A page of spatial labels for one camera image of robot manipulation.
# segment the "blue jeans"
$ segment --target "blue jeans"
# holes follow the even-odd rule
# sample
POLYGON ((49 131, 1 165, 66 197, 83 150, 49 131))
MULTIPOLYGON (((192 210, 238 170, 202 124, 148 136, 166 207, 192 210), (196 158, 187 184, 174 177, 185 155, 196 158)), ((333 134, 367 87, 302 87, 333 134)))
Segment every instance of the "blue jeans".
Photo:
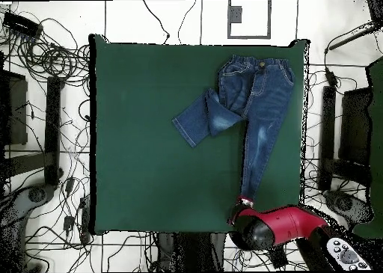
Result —
POLYGON ((200 95, 173 123, 190 146, 247 121, 241 195, 257 188, 286 116, 294 73, 286 59, 234 55, 218 74, 218 93, 200 95))

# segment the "jeans pocket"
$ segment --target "jeans pocket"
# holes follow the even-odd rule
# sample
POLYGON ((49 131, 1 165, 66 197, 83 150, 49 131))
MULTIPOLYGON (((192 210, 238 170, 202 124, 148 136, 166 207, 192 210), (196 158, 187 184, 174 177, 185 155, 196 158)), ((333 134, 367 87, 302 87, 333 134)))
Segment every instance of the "jeans pocket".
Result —
POLYGON ((249 63, 230 62, 222 71, 223 76, 231 76, 245 72, 250 67, 249 63))
POLYGON ((292 71, 291 67, 288 67, 288 68, 281 67, 281 70, 282 70, 282 73, 284 74, 284 78, 287 80, 287 82, 290 85, 293 86, 294 81, 295 81, 295 75, 294 75, 294 72, 292 71))

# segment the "jeans leg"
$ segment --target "jeans leg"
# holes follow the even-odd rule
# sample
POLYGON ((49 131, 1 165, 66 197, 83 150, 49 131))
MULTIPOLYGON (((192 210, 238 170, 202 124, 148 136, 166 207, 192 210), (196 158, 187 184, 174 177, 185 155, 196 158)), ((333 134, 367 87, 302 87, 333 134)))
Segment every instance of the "jeans leg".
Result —
POLYGON ((281 120, 269 121, 252 118, 248 121, 241 187, 242 196, 255 198, 280 127, 281 120))
POLYGON ((196 147, 207 135, 215 136, 241 120, 243 117, 226 109, 218 94, 209 89, 175 117, 173 123, 189 145, 196 147))

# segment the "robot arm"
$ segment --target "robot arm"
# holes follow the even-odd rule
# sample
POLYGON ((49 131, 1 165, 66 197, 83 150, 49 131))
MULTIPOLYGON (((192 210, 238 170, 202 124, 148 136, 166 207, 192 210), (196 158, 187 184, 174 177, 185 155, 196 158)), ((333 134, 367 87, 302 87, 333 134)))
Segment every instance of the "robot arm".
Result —
POLYGON ((269 250, 294 239, 310 247, 320 266, 331 270, 370 270, 368 263, 317 214, 299 206, 257 212, 253 203, 240 197, 229 223, 230 237, 242 250, 269 250))

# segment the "green table surface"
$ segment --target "green table surface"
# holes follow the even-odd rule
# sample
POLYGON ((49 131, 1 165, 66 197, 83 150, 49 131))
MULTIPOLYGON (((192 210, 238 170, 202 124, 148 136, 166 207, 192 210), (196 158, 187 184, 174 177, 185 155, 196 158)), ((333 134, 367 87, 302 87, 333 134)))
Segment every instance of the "green table surface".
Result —
POLYGON ((259 211, 298 204, 304 57, 308 42, 274 46, 96 43, 96 233, 226 232, 239 195, 245 124, 191 148, 171 120, 232 55, 287 58, 296 83, 257 192, 259 211))
POLYGON ((370 223, 358 224, 353 233, 364 238, 383 238, 383 58, 366 68, 373 101, 368 111, 372 121, 370 143, 371 187, 370 202, 374 218, 370 223))

